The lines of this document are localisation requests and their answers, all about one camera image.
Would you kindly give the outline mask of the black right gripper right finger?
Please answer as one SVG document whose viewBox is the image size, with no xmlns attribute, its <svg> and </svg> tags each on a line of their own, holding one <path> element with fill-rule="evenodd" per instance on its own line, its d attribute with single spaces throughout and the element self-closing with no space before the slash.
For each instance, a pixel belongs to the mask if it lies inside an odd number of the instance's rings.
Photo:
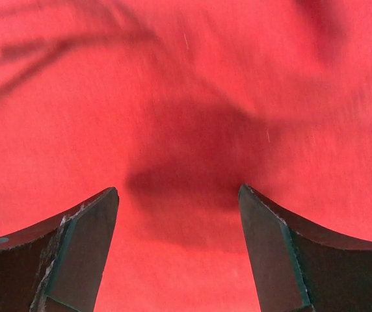
<svg viewBox="0 0 372 312">
<path fill-rule="evenodd" d="M 327 229 L 248 185 L 239 190 L 262 311 L 372 311 L 372 242 Z"/>
</svg>

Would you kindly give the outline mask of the dark red t shirt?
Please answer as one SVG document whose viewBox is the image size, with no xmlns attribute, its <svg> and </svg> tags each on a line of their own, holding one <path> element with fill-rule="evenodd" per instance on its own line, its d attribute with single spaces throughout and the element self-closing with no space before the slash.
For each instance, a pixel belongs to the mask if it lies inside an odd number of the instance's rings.
<svg viewBox="0 0 372 312">
<path fill-rule="evenodd" d="M 0 1 L 0 236 L 117 188 L 97 311 L 257 311 L 242 184 L 372 241 L 372 1 Z"/>
</svg>

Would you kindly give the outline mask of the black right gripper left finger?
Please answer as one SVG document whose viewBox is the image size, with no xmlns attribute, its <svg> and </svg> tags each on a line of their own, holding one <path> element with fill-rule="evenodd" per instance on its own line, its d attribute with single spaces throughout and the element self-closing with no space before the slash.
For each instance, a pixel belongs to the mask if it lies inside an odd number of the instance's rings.
<svg viewBox="0 0 372 312">
<path fill-rule="evenodd" d="M 107 188 L 0 237 L 0 311 L 93 311 L 118 204 Z"/>
</svg>

